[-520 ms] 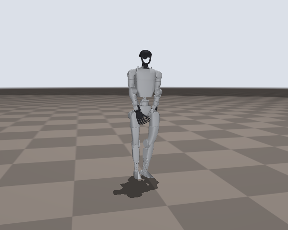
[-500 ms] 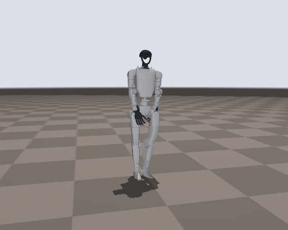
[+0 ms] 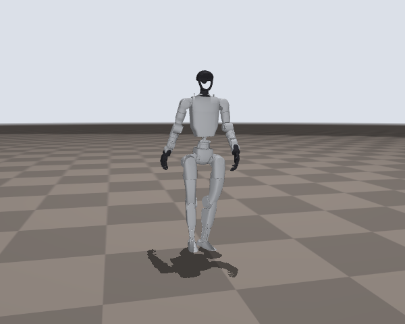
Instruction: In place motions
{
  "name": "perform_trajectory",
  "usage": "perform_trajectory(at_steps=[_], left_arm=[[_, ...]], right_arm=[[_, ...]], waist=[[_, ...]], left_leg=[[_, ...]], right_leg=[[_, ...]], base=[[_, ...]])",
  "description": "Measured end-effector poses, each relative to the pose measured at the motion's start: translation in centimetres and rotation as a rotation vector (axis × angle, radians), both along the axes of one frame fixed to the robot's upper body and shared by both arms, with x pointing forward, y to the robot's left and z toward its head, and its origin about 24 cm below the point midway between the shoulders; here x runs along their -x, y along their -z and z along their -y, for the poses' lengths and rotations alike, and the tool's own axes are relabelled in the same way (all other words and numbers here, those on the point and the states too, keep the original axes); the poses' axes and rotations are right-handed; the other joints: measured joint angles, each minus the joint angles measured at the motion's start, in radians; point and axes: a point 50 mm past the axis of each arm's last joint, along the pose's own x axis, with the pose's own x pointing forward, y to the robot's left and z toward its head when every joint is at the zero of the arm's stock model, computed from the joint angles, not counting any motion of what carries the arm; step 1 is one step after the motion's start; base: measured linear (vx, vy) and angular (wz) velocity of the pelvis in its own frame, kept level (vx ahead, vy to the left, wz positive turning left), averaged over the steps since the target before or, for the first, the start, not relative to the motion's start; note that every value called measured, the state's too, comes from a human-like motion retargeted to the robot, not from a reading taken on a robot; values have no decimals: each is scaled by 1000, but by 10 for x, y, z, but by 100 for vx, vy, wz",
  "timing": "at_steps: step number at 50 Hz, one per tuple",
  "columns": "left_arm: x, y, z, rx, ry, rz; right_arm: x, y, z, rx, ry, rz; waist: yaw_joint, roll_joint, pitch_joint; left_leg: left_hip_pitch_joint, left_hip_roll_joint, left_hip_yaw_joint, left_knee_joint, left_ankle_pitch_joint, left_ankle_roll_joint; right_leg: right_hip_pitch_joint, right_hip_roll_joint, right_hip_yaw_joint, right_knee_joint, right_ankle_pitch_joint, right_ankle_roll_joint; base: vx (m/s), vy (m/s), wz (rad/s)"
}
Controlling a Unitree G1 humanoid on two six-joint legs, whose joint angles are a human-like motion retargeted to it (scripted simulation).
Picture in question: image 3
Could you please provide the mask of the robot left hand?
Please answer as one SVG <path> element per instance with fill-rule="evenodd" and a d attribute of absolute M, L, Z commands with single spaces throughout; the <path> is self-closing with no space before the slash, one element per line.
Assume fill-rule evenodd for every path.
<path fill-rule="evenodd" d="M 235 144 L 235 145 L 234 145 L 234 149 L 233 149 L 233 151 L 232 151 L 232 155 L 234 155 L 234 163 L 235 163 L 235 165 L 232 165 L 232 166 L 234 166 L 234 167 L 232 167 L 230 171 L 234 171 L 234 170 L 236 170 L 236 168 L 238 167 L 239 160 L 240 160 L 239 154 L 240 154 L 240 150 L 239 150 L 239 148 L 238 148 L 238 145 Z"/>

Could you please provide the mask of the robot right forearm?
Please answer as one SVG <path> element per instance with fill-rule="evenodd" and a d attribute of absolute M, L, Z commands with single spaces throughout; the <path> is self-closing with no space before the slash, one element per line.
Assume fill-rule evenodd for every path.
<path fill-rule="evenodd" d="M 167 145 L 163 149 L 165 151 L 165 154 L 168 150 L 171 150 L 171 153 L 172 153 L 172 150 L 175 148 L 176 140 L 179 135 L 176 132 L 173 132 L 174 128 L 175 128 L 175 124 L 172 126 L 171 132 L 169 134 L 169 139 L 167 141 Z"/>

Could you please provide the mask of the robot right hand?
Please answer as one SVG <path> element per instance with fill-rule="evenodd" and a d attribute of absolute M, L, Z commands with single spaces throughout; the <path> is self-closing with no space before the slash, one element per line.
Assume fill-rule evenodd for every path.
<path fill-rule="evenodd" d="M 165 154 L 165 151 L 163 151 L 163 154 L 161 155 L 161 166 L 163 167 L 164 170 L 168 169 L 167 166 L 167 157 L 170 156 L 171 150 L 168 150 Z"/>

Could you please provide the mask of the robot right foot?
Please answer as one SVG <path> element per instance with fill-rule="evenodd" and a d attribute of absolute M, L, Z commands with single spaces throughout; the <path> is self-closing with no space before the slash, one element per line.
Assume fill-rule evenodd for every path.
<path fill-rule="evenodd" d="M 198 252 L 196 241 L 193 242 L 193 239 L 191 239 L 191 242 L 190 239 L 188 240 L 188 250 L 190 252 Z"/>

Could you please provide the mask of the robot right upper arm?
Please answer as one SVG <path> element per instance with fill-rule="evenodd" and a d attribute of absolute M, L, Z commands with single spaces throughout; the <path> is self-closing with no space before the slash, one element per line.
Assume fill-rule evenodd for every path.
<path fill-rule="evenodd" d="M 185 98 L 182 99 L 179 103 L 179 107 L 176 113 L 176 117 L 175 117 L 175 128 L 173 130 L 173 132 L 176 132 L 178 134 L 182 133 L 183 130 L 183 125 L 182 122 L 186 116 L 186 110 L 188 108 L 190 108 L 192 104 L 192 98 Z"/>

